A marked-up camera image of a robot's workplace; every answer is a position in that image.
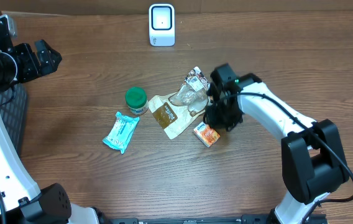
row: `barcode label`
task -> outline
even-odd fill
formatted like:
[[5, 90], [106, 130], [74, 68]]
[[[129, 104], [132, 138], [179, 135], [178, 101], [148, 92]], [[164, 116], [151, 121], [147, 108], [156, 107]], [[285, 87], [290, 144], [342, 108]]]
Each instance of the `barcode label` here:
[[188, 84], [195, 90], [199, 91], [204, 88], [204, 85], [197, 77], [193, 77], [191, 80], [188, 81]]

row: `wooden table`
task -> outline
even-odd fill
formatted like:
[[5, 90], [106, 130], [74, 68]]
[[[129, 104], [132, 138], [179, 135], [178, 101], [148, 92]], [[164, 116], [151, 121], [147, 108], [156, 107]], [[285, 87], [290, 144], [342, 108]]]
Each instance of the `wooden table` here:
[[[137, 218], [268, 213], [280, 203], [280, 143], [249, 116], [209, 149], [192, 133], [200, 119], [169, 140], [150, 112], [124, 155], [102, 143], [117, 111], [131, 115], [128, 88], [166, 95], [194, 66], [209, 77], [225, 62], [303, 114], [335, 122], [353, 170], [353, 11], [177, 15], [176, 44], [165, 48], [149, 45], [145, 15], [16, 22], [15, 44], [45, 39], [63, 57], [58, 72], [25, 85], [22, 161], [41, 188], [61, 183], [73, 203]], [[352, 191], [349, 182], [330, 197]], [[353, 202], [316, 213], [353, 223]]]

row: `light blue wipes package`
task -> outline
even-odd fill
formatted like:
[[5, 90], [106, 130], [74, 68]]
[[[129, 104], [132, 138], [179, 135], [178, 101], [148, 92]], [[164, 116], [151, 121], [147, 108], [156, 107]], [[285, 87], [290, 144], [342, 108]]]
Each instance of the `light blue wipes package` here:
[[120, 150], [121, 154], [124, 154], [138, 121], [139, 117], [131, 118], [122, 115], [118, 111], [116, 113], [116, 122], [110, 133], [102, 140], [103, 143], [107, 144], [112, 149]]

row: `orange box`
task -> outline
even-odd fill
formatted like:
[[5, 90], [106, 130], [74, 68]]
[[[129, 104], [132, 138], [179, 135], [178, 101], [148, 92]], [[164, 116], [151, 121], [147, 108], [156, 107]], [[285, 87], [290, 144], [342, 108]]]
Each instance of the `orange box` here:
[[221, 137], [214, 129], [210, 128], [208, 124], [201, 122], [194, 128], [193, 132], [207, 147], [212, 146]]

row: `jar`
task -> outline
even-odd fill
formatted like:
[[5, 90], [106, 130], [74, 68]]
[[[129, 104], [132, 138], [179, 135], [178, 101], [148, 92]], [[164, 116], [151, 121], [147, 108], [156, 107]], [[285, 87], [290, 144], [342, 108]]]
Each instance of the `jar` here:
[[132, 87], [126, 93], [126, 103], [133, 114], [144, 114], [149, 108], [145, 90]]

